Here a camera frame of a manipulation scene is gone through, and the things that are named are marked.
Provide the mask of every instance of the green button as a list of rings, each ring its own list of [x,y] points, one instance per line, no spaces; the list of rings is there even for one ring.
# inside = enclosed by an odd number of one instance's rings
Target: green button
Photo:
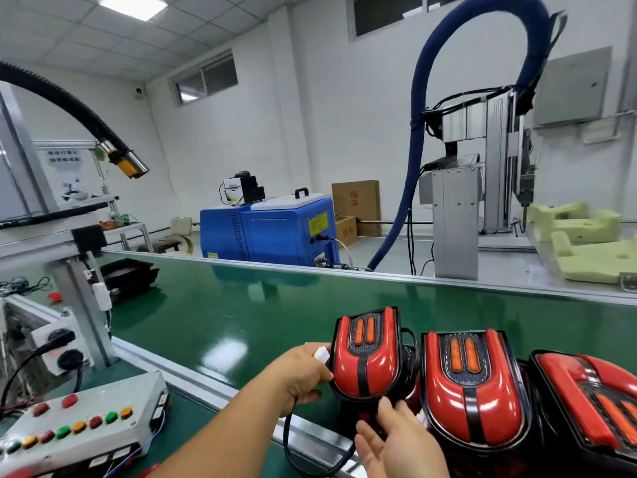
[[[108,425],[111,423],[114,423],[115,421],[117,421],[117,413],[115,411],[111,411],[110,413],[106,415],[106,418],[104,418],[104,421],[106,421]]]
[[[19,441],[14,441],[13,443],[11,443],[9,445],[9,447],[6,449],[6,452],[9,454],[15,453],[16,451],[18,451],[20,448],[22,447],[22,443]]]
[[[58,429],[55,437],[58,439],[63,439],[66,438],[69,434],[71,434],[71,428],[69,426],[62,426],[60,429]]]

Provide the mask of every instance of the yellow button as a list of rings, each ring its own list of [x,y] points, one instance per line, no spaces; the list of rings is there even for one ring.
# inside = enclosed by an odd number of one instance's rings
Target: yellow button
[[[28,437],[24,443],[22,443],[22,447],[24,449],[33,448],[37,444],[37,436]]]
[[[84,421],[79,421],[73,425],[73,434],[80,434],[86,429],[86,423]]]
[[[132,416],[132,407],[125,407],[120,413],[120,418],[128,419]]]

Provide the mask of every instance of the red button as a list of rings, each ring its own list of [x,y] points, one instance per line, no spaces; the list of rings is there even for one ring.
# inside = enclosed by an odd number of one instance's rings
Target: red button
[[[69,394],[62,400],[62,407],[64,409],[70,408],[78,401],[78,397],[75,394]]]
[[[40,436],[40,442],[42,444],[44,443],[48,443],[49,441],[51,441],[53,438],[55,438],[55,433],[53,433],[52,431],[47,431],[46,433],[42,434]]]
[[[40,403],[33,408],[33,415],[36,417],[42,416],[49,409],[51,409],[51,406],[49,406],[48,403]]]
[[[102,425],[101,416],[96,416],[95,418],[91,418],[89,421],[89,427],[94,430],[95,428],[99,428]]]

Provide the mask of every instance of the black corrugated tube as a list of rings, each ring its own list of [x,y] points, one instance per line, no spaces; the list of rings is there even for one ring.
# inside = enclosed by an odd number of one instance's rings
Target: black corrugated tube
[[[122,154],[131,150],[89,106],[51,80],[2,60],[0,80],[33,92],[68,112],[99,142],[109,141]]]

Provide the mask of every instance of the chair backrest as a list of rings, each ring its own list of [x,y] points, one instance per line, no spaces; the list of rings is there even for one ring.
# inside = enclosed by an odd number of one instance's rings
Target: chair backrest
[[[192,233],[192,218],[172,218],[170,232],[178,236],[188,236]]]

